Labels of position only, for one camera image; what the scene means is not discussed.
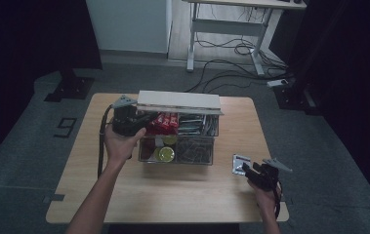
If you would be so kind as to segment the black curtain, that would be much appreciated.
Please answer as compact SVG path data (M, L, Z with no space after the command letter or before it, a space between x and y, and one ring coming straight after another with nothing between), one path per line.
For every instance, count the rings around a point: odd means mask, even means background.
M31 100L36 79L101 67L86 0L0 0L0 144Z
M304 2L282 12L270 48L288 66L288 86L309 89L370 184L370 0Z

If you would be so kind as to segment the dark stand base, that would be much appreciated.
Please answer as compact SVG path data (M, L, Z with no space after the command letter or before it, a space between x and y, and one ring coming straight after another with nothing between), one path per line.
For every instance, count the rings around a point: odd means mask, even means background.
M288 85L272 89L280 109L304 111L307 115L319 116L320 111L309 89L298 89Z

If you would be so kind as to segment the stack of red packets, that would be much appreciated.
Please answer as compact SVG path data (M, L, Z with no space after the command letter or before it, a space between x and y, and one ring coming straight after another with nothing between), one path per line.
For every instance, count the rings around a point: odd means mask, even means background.
M160 113L147 126L149 135L176 135L179 130L178 113Z

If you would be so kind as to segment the large yellow round container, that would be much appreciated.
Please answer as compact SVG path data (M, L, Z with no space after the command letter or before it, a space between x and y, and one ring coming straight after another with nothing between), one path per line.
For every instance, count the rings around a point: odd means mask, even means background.
M172 162L175 158L175 151L168 146L156 148L154 151L154 158L157 162Z

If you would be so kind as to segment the person's left hand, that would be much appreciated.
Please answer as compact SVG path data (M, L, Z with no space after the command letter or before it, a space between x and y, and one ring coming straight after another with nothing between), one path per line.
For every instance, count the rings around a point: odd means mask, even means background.
M112 125L108 125L104 132L107 166L112 168L122 167L145 133L146 129L141 128L134 136L121 136L112 130Z

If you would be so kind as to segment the pile of silver packets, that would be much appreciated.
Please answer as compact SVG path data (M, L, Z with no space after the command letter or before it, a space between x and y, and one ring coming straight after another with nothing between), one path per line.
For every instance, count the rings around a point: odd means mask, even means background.
M178 134L182 136L216 137L219 134L219 117L217 115L181 115Z

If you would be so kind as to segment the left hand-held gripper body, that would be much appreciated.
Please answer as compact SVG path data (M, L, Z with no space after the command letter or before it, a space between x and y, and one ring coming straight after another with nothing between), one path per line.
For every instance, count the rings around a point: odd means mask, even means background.
M141 128L138 122L136 101L122 95L113 105L112 130L124 137L134 136Z

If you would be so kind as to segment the white metal desk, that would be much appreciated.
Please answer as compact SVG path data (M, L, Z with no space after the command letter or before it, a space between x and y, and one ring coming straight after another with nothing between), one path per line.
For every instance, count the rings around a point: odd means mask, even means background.
M192 6L190 16L190 40L187 49L186 71L194 70L194 44L197 32L242 35L257 37L255 48L251 50L251 60L255 71L259 76L264 76L263 66L259 56L259 51L263 44L268 23L274 10L304 10L307 4L304 0L184 0ZM241 6L265 9L265 18L259 22L241 22L218 19L200 19L198 7L200 4L212 4L223 6Z

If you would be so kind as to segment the person's right hand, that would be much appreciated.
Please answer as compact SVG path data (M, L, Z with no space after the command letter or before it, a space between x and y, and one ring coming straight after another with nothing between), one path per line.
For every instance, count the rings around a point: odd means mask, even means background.
M276 209L276 198L280 198L281 189L276 187L276 192L264 191L256 186L252 181L248 180L248 184L254 189L258 207L261 214L274 214Z

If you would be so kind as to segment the white power strip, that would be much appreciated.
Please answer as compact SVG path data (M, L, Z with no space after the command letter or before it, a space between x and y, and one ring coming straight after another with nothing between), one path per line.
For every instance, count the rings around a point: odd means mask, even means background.
M269 88L285 86L285 85L288 85L288 84L289 83L286 79L278 79L278 80L272 80L272 81L267 82L267 86Z

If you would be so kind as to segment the black stand base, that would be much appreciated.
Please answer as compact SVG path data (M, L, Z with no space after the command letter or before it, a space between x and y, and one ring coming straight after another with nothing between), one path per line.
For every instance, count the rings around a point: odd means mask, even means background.
M45 101L60 102L63 98L85 99L95 81L90 77L78 77L72 68L61 69L60 75L61 81L52 93L47 94Z

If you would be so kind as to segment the black floor tape mark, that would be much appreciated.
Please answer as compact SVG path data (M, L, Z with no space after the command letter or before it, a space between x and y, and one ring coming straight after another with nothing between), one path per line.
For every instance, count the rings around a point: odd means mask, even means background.
M76 118L61 118L59 124L57 125L57 128L60 130L60 132L54 134L54 137L69 138L74 130L76 122Z

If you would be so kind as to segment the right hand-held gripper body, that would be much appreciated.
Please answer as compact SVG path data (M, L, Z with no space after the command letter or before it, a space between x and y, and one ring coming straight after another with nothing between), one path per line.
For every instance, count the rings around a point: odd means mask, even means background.
M279 171L292 173L293 170L285 166L283 163L277 159L264 159L262 169L260 171L254 172L256 175L251 178L251 181L264 191L270 191L276 188L277 183L279 182Z

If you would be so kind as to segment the white cabinet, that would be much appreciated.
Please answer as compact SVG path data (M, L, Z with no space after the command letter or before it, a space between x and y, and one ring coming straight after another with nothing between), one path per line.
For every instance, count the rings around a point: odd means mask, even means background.
M103 51L167 54L172 0L86 0Z

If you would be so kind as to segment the clear storage box white lid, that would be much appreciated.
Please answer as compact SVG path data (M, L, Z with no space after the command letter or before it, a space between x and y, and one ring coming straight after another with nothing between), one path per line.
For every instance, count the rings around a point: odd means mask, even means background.
M177 93L177 92L161 92L161 91L141 91L139 92L137 108L140 112L158 112L160 113L178 113L179 118L181 115L187 114L198 114L198 115L217 115L220 117L224 114L221 108L221 100L217 95L208 94L193 94L193 93ZM182 136L179 134L169 135L176 136L178 138L184 137L205 137L205 136ZM156 148L155 140L157 138L163 138L163 135L149 135L146 132L146 136L140 141L139 160L145 163L160 163L154 158L154 151ZM165 145L171 147L176 151L176 144ZM176 153L175 158L171 164L181 164L177 162Z

